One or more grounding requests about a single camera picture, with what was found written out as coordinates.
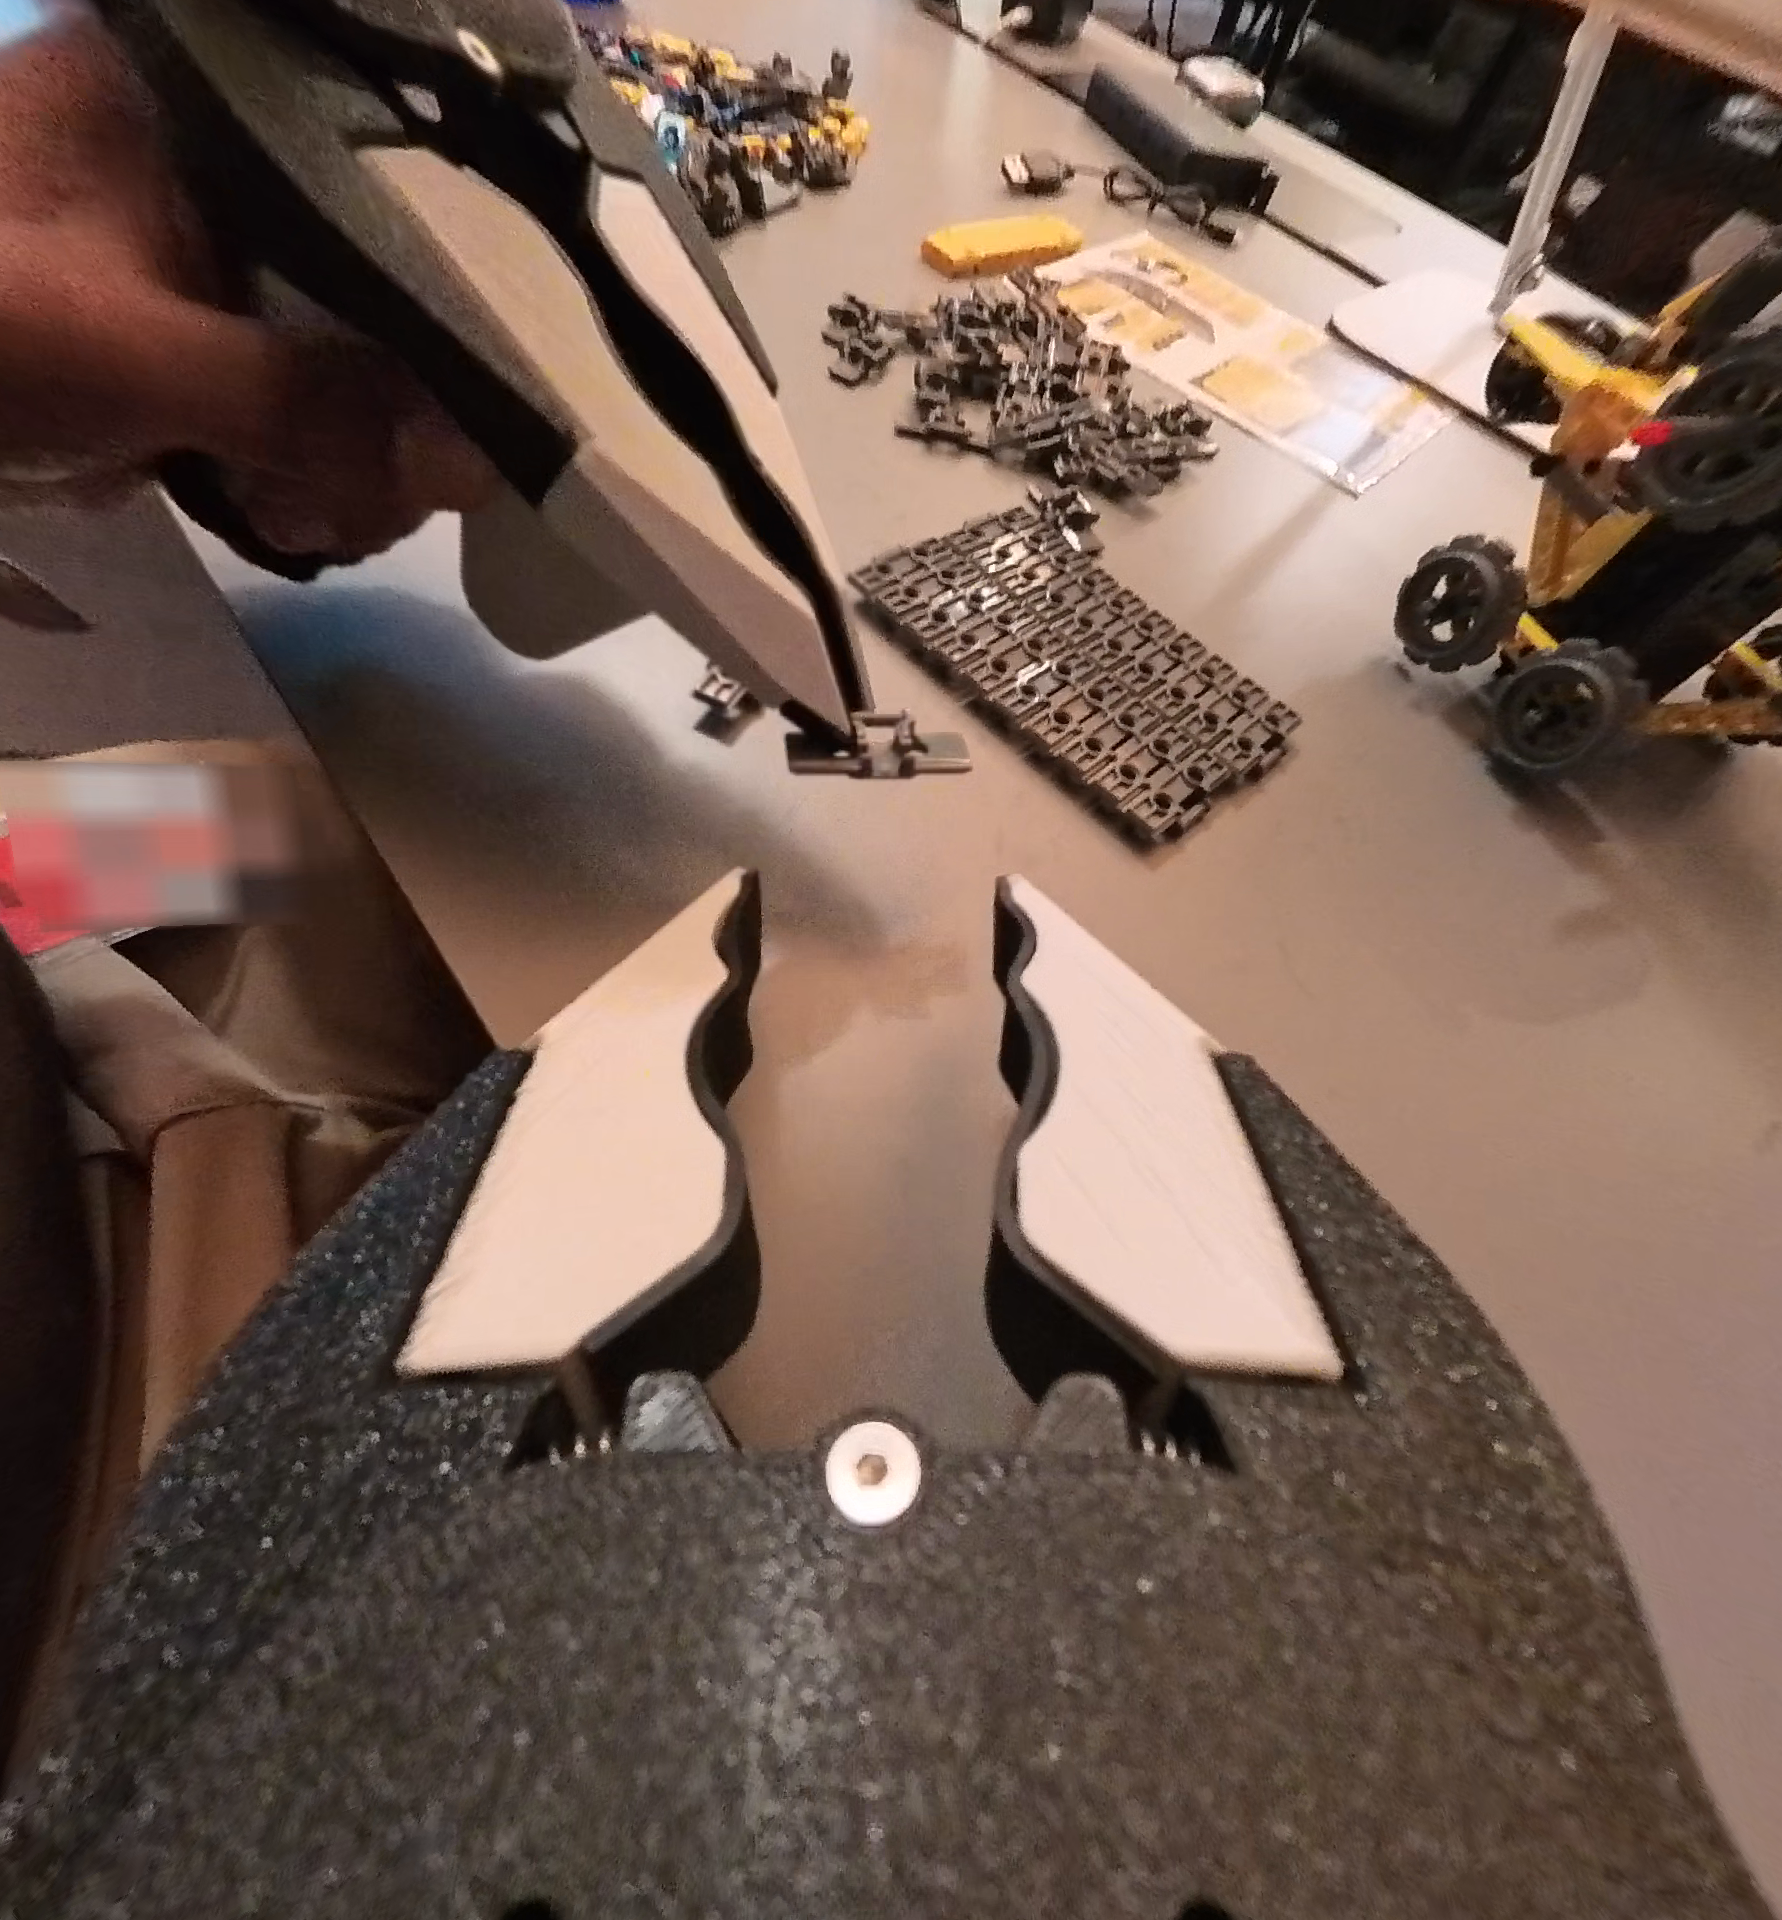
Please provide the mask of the small grey oval device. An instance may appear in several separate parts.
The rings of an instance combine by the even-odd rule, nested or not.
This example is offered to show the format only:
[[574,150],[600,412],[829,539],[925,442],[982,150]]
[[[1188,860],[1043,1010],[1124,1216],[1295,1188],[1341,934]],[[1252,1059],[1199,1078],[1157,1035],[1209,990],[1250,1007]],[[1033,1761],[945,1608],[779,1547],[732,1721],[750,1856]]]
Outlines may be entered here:
[[1250,129],[1264,116],[1264,74],[1226,53],[1199,53],[1175,63],[1175,84],[1232,129]]

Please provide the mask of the pile of loose track links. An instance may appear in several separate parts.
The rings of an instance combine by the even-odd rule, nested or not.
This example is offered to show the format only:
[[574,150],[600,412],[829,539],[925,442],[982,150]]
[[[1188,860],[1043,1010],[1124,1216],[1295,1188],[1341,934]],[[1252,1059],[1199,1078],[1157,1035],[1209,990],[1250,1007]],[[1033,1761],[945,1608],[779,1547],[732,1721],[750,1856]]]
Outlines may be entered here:
[[820,347],[839,388],[905,375],[900,442],[979,454],[1049,492],[1151,502],[1218,454],[1209,415],[1143,400],[1130,356],[1038,273],[973,283],[925,309],[839,293]]

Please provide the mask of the black power adapter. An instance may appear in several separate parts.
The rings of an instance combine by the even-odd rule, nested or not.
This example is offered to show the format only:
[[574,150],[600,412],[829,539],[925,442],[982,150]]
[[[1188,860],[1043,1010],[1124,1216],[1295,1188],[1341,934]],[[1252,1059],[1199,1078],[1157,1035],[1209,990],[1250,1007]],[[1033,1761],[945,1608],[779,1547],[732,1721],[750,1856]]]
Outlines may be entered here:
[[1250,216],[1273,207],[1279,177],[1264,147],[1181,84],[1099,63],[1079,109],[1151,180]]

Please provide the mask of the short dark grey track strip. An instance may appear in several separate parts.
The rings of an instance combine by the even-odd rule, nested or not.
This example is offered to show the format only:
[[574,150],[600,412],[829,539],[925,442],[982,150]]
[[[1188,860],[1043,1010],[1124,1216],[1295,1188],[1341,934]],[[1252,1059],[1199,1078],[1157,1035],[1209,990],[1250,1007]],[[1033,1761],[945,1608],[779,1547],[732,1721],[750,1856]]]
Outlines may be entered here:
[[782,736],[791,780],[957,780],[973,775],[969,746],[900,715],[852,715],[844,730],[805,727]]

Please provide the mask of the long yellow brick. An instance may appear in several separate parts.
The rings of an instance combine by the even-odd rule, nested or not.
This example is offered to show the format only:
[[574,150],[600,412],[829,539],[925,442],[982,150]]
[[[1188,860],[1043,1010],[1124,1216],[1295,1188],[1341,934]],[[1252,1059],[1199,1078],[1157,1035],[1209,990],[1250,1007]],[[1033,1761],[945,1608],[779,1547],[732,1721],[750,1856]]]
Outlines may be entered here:
[[1049,212],[1007,212],[931,229],[918,248],[920,265],[945,283],[1038,273],[1087,248],[1087,233]]

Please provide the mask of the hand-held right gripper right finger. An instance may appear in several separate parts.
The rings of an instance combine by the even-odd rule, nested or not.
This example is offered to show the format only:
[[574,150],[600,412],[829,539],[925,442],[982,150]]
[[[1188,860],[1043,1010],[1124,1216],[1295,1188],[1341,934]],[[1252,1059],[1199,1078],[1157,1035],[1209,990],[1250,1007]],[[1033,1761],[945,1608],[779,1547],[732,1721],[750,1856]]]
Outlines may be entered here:
[[1030,876],[993,886],[989,1330],[1025,1389],[1114,1373],[1341,1386],[1350,1360],[1238,1118],[1226,1049]]

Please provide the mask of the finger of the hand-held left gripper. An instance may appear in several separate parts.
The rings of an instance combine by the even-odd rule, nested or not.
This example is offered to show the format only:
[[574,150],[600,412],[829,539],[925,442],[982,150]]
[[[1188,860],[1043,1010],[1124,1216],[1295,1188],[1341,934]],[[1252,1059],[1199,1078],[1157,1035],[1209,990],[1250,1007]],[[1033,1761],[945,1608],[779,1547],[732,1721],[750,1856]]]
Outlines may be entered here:
[[775,707],[743,666],[707,657],[689,615],[652,605],[648,507],[629,502],[629,483],[593,442],[608,401],[635,394],[593,326],[574,261],[511,196],[434,150],[384,147],[366,150],[364,168],[434,248],[445,288],[465,299],[463,321],[486,326],[490,347],[531,379],[540,419],[568,454],[534,502],[531,483],[511,479],[499,502],[463,519],[463,599],[481,626],[511,655],[551,663],[652,615]]
[[871,676],[782,407],[750,352],[713,254],[690,249],[648,177],[589,162],[574,279],[635,394],[593,430],[633,507],[648,507],[652,605],[743,666],[805,721],[852,721]]

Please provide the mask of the yellow black brick vehicle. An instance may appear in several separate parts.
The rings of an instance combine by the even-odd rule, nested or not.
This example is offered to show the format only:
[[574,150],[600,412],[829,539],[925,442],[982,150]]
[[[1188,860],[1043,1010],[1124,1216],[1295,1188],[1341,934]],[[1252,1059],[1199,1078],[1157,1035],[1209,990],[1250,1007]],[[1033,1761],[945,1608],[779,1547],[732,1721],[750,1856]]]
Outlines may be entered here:
[[1397,590],[1410,666],[1494,666],[1483,755],[1566,785],[1617,749],[1782,749],[1782,226],[1649,326],[1501,326],[1483,407],[1549,430],[1528,559],[1428,548]]

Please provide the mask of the yellow black sticker sheet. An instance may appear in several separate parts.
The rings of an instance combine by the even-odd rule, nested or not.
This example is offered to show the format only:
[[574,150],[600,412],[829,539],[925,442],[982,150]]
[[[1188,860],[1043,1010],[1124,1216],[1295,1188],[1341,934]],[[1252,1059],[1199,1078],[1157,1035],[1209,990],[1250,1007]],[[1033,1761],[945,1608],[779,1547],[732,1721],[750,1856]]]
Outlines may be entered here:
[[1043,279],[1138,375],[1341,492],[1371,492],[1454,419],[1422,383],[1155,233],[1087,248]]

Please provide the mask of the white book stand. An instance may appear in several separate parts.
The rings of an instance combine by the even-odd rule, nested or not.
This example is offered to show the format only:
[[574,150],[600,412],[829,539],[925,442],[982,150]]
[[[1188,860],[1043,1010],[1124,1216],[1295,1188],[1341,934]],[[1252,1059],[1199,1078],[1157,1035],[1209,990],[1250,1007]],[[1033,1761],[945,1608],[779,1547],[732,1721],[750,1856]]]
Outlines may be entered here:
[[1326,316],[1326,328],[1350,352],[1384,370],[1428,388],[1471,419],[1488,419],[1483,379],[1514,326],[1530,321],[1607,321],[1592,293],[1549,279],[1549,229],[1563,187],[1574,168],[1583,121],[1597,106],[1601,74],[1617,43],[1622,7],[1578,6],[1578,25],[1566,46],[1563,86],[1536,147],[1528,196],[1494,273],[1419,269],[1391,279]]

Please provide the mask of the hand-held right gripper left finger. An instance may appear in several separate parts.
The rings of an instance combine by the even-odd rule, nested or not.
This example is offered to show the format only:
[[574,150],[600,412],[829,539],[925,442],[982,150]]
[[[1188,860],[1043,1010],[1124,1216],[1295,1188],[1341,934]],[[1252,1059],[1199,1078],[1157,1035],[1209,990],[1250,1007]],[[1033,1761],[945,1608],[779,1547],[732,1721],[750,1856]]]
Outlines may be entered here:
[[531,1042],[397,1381],[716,1376],[755,1322],[759,1249],[732,1099],[752,1067],[759,876],[732,870]]

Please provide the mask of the pile of yellow black bricks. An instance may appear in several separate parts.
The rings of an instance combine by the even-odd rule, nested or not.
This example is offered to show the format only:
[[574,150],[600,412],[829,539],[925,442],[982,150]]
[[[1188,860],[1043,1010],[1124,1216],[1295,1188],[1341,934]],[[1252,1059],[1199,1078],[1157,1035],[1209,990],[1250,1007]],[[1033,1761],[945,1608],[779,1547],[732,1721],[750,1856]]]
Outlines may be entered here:
[[732,46],[622,20],[583,16],[578,40],[713,242],[857,180],[871,116],[852,100],[849,53],[810,74],[782,53],[752,63]]

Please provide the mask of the person's left hand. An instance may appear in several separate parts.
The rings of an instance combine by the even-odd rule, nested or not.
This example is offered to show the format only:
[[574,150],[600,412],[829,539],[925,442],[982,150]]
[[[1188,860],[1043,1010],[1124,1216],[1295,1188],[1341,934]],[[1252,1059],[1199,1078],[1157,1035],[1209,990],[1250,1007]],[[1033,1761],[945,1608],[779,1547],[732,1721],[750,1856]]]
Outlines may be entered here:
[[390,356],[227,303],[150,93],[69,6],[0,46],[0,511],[116,498],[177,454],[281,559],[364,562],[499,492]]

